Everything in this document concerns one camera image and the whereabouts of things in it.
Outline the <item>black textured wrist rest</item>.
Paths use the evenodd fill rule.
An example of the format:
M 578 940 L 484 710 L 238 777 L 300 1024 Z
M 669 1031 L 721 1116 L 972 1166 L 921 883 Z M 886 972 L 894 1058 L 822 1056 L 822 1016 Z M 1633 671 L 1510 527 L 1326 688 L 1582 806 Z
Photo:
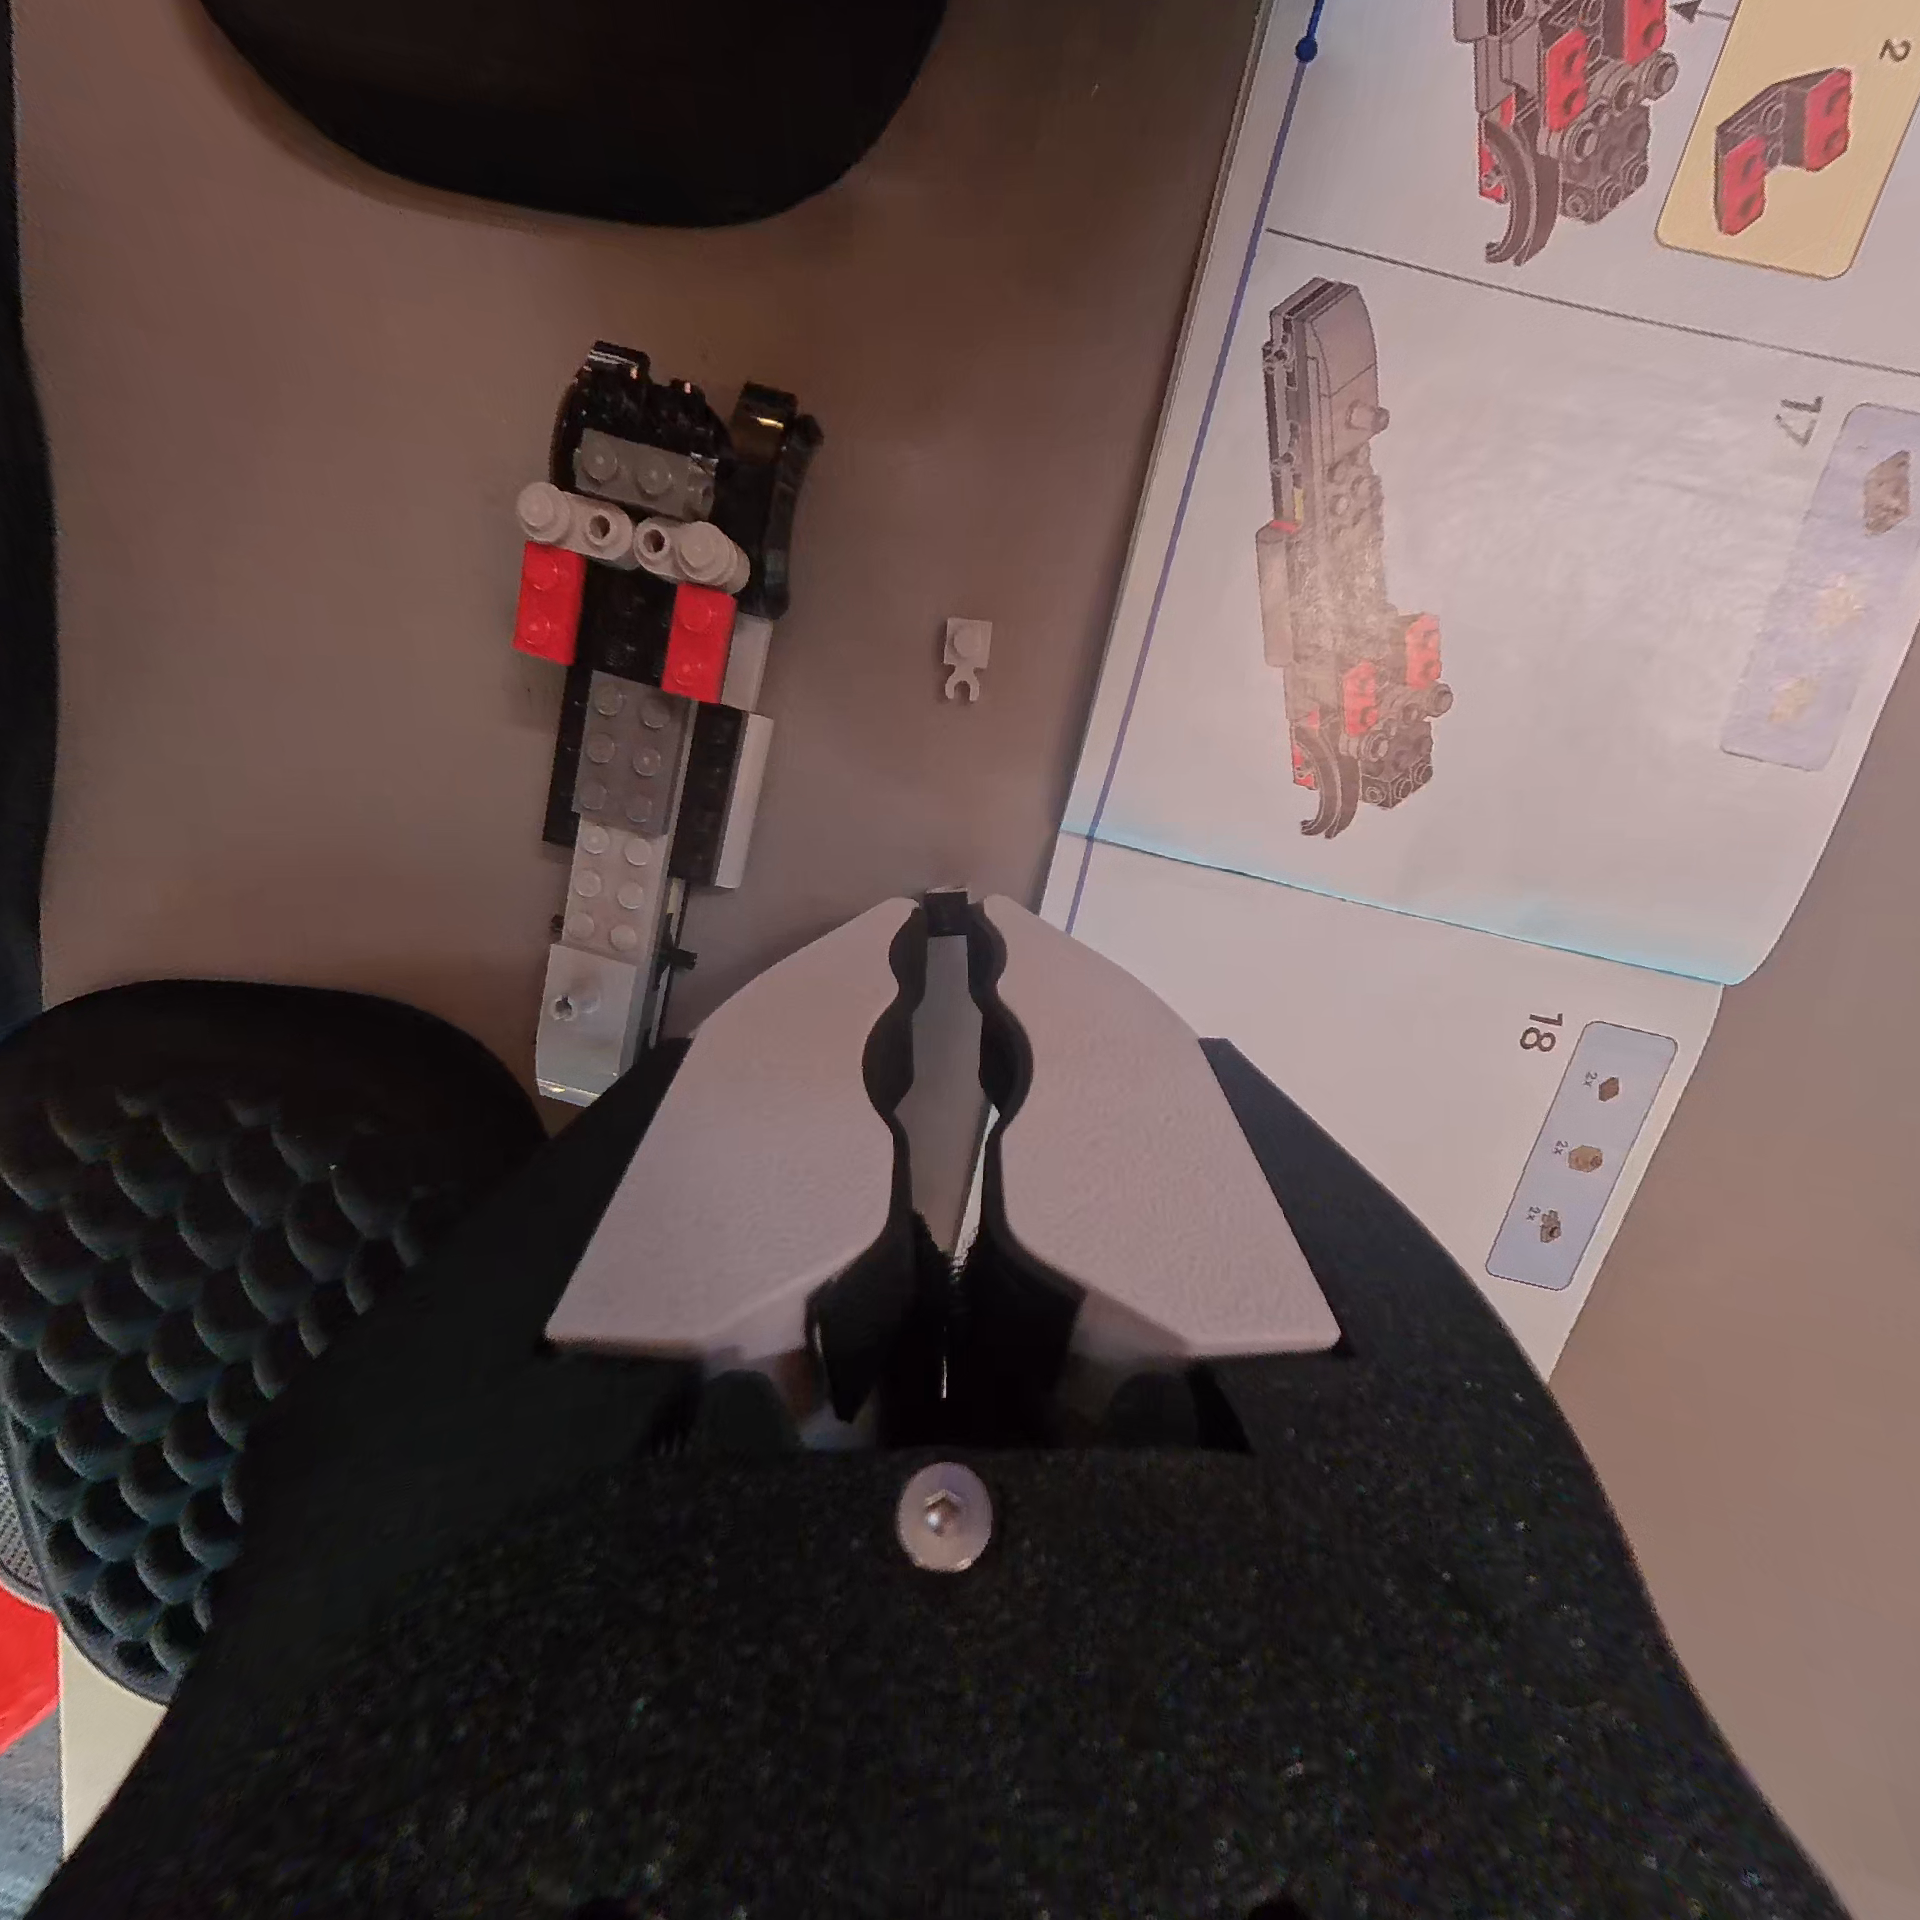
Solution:
M 168 1704 L 241 1550 L 241 1454 L 547 1141 L 459 1027 L 143 981 L 5 1039 L 5 1471 L 36 1580 Z

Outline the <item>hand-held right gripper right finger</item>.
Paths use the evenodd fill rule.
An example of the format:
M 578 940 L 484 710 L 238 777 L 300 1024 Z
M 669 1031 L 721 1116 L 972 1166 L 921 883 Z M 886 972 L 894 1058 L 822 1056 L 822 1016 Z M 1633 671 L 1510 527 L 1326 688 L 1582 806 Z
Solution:
M 1014 898 L 967 916 L 996 1115 L 958 1277 L 958 1434 L 1202 1447 L 1216 1361 L 1328 1354 L 1339 1323 L 1193 1027 Z

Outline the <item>grey desk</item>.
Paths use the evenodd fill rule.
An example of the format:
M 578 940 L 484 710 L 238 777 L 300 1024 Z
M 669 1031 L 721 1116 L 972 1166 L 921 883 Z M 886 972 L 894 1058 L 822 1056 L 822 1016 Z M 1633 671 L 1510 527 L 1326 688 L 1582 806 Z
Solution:
M 1253 35 L 1249 4 L 958 4 L 880 149 L 755 230 L 379 176 L 200 4 L 12 4 L 58 519 L 44 1002 L 364 989 L 533 1080 L 560 687 L 513 494 L 596 340 L 825 427 L 699 1018 L 928 883 L 1033 898 Z M 993 623 L 976 703 L 943 623 Z M 1916 1912 L 1916 667 L 1721 1005 L 1555 1392 L 1739 1753 L 1859 1917 Z

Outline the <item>black rounded pad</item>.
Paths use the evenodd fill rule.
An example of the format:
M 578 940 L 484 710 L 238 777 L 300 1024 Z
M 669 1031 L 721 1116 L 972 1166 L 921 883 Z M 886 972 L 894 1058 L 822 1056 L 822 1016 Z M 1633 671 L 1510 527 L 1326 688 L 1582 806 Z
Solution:
M 205 4 L 368 167 L 533 214 L 734 230 L 843 181 L 943 4 Z

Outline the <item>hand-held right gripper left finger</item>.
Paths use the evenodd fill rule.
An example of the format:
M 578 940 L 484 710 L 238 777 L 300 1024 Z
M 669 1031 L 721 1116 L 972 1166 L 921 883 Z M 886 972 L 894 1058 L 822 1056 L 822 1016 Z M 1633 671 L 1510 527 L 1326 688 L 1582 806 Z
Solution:
M 911 1196 L 928 916 L 890 898 L 733 992 L 692 1036 L 548 1320 L 673 1366 L 663 1447 L 796 1447 L 829 1410 L 928 1443 L 954 1279 Z

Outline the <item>black red grey brick model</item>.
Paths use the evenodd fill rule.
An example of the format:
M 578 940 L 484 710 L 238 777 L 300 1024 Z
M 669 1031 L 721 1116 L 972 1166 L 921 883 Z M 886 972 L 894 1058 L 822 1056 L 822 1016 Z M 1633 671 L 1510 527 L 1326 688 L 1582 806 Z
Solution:
M 744 381 L 721 418 L 651 356 L 596 343 L 519 489 L 516 652 L 564 674 L 541 840 L 571 857 L 535 1083 L 584 1109 L 661 1043 L 699 892 L 744 878 L 772 755 L 759 710 L 790 609 L 820 424 Z

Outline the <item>open instruction booklet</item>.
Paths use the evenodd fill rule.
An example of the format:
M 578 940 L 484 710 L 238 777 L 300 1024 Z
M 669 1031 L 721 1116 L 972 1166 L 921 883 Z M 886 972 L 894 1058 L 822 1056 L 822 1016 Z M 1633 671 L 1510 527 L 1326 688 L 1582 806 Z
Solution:
M 1550 1372 L 1916 637 L 1916 4 L 1271 4 L 1042 916 Z

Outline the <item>orange high-visibility vest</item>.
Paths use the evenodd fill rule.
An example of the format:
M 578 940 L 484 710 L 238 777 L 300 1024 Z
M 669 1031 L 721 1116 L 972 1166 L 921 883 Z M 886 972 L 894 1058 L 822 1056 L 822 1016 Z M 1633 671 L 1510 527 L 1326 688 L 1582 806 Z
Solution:
M 58 1624 L 5 1587 L 5 1649 L 0 1649 L 0 1750 L 32 1734 L 58 1707 Z

